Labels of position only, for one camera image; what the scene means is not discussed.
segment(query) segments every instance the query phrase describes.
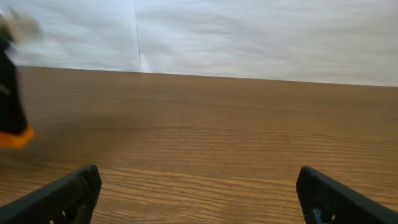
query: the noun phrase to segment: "wood grain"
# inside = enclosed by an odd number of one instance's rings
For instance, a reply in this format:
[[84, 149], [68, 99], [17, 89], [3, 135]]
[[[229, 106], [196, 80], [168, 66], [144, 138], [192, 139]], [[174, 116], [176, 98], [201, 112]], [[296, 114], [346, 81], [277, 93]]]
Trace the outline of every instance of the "wood grain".
[[312, 166], [398, 210], [398, 88], [28, 68], [36, 138], [0, 150], [0, 204], [87, 163], [92, 223], [304, 223]]

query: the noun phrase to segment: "orange base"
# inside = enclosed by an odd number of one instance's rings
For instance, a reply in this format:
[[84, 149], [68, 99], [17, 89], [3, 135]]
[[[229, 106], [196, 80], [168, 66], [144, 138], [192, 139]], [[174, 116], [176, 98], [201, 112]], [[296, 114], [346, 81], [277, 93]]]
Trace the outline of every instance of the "orange base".
[[33, 129], [30, 127], [20, 135], [0, 133], [0, 147], [22, 148], [33, 138], [33, 135]]

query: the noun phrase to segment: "wooden surface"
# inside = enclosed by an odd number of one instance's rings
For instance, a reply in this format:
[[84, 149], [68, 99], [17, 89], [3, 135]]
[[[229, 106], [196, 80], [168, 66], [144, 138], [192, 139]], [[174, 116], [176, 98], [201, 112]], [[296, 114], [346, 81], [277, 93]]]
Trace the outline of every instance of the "wooden surface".
[[0, 150], [0, 204], [87, 163], [92, 223], [304, 223], [312, 166], [398, 210], [398, 88], [29, 68], [37, 136]]

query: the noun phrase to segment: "orange tip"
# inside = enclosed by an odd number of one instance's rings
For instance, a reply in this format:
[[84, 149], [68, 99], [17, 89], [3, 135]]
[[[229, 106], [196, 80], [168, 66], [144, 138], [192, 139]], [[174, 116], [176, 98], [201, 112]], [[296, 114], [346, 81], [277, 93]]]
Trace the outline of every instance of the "orange tip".
[[0, 132], [0, 147], [22, 148], [33, 138], [33, 135], [33, 129], [30, 127], [20, 135]]

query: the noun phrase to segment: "white paper sheet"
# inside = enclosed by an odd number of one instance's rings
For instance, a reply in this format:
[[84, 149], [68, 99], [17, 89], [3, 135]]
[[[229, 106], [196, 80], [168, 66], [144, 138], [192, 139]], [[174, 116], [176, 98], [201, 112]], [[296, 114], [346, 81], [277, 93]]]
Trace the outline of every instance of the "white paper sheet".
[[13, 56], [18, 65], [141, 71], [132, 0], [7, 0], [39, 20], [44, 39]]
[[144, 72], [398, 86], [396, 0], [135, 0]]

